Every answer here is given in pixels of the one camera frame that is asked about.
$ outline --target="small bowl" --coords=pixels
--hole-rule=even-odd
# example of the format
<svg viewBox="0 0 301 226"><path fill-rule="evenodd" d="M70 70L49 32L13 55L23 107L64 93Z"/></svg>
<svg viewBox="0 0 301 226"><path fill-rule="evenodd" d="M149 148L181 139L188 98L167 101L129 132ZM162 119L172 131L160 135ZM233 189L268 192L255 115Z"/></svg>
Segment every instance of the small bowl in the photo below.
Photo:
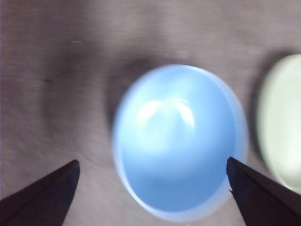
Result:
<svg viewBox="0 0 301 226"><path fill-rule="evenodd" d="M301 194L301 54L268 72L257 105L257 139L274 178Z"/></svg>
<svg viewBox="0 0 301 226"><path fill-rule="evenodd" d="M112 133L118 174L153 215L187 222L230 195L229 157L245 162L247 124L231 89L188 65L149 71L125 94Z"/></svg>

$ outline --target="table surface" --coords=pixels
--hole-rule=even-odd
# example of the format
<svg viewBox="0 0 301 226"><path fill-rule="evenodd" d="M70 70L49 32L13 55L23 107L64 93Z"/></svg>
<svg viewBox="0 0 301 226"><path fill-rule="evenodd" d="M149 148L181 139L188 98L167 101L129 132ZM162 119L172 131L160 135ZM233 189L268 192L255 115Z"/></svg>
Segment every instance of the table surface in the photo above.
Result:
<svg viewBox="0 0 301 226"><path fill-rule="evenodd" d="M142 209L115 171L111 120L143 72L181 63L221 77L252 130L267 70L301 50L300 10L299 0L1 1L1 197L78 159L64 226L244 225L233 198L189 224ZM248 165L271 177L253 139Z"/></svg>

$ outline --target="blue bowl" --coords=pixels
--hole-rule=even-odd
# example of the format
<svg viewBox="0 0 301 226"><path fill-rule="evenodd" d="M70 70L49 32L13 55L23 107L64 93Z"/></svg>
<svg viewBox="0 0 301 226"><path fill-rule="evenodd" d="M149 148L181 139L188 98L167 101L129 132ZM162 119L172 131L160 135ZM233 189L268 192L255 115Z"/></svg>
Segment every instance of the blue bowl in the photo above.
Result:
<svg viewBox="0 0 301 226"><path fill-rule="evenodd" d="M214 74L166 65L142 76L122 99L112 142L132 197L174 222L212 213L229 197L229 157L245 162L247 125L231 89Z"/></svg>

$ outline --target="blurry background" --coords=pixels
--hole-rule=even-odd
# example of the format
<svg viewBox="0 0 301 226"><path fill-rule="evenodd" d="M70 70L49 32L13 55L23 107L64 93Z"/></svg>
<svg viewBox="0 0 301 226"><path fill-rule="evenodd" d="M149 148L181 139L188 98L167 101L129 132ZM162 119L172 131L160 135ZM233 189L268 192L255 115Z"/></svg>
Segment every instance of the blurry background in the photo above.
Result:
<svg viewBox="0 0 301 226"><path fill-rule="evenodd" d="M300 11L299 0L2 0L1 197L78 159L65 226L244 225L233 198L189 224L147 213L115 171L111 120L142 73L182 63L222 78L252 129L265 73L301 51ZM270 177L253 139L248 165Z"/></svg>

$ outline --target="black tip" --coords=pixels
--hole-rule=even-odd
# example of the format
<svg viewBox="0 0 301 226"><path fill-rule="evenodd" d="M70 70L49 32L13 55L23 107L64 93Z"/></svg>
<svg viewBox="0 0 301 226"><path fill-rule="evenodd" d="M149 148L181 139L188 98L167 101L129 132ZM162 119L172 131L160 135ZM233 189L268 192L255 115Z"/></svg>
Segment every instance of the black tip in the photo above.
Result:
<svg viewBox="0 0 301 226"><path fill-rule="evenodd" d="M0 226L61 226L79 180L73 160L0 201Z"/></svg>
<svg viewBox="0 0 301 226"><path fill-rule="evenodd" d="M234 158L227 174L247 226L300 226L301 196Z"/></svg>

